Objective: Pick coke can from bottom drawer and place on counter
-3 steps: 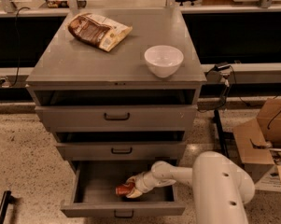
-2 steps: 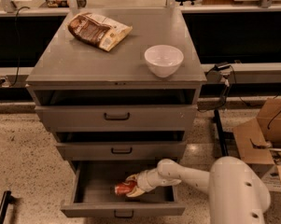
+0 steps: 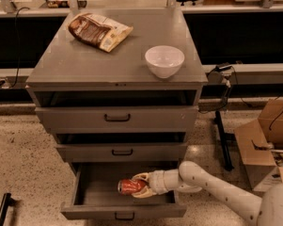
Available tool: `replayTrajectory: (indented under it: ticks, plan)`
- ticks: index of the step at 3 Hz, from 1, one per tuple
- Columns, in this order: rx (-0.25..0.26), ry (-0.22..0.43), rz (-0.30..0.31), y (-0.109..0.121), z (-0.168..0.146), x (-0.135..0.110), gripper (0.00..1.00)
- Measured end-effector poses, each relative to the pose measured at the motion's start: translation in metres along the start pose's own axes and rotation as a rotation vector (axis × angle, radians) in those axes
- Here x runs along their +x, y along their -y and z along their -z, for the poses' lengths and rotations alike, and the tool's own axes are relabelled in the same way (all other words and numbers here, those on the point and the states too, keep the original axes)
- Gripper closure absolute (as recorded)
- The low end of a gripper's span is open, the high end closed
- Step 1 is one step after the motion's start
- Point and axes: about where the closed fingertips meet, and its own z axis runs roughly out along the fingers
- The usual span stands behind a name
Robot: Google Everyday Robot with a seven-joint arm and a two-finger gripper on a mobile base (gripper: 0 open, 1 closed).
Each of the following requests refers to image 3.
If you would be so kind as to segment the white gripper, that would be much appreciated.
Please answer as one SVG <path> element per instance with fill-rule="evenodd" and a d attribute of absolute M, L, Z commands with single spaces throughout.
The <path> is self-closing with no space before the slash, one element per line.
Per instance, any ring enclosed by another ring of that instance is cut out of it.
<path fill-rule="evenodd" d="M 149 186 L 145 186 L 140 191 L 132 194 L 132 196 L 137 199 L 145 199 L 155 195 L 162 195 L 166 193 L 164 172 L 162 170 L 156 170 L 151 173 L 138 173 L 133 176 L 133 179 L 149 182 Z"/>

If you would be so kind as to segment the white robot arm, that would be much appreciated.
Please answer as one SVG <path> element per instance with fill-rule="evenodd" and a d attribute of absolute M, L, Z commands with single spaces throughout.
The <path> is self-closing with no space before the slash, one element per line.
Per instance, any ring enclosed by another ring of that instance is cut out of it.
<path fill-rule="evenodd" d="M 214 195 L 250 226 L 283 226 L 283 184 L 271 187 L 261 198 L 210 175 L 192 161 L 183 161 L 173 170 L 139 173 L 134 179 L 149 184 L 146 197 L 171 190 L 189 191 L 198 186 Z"/>

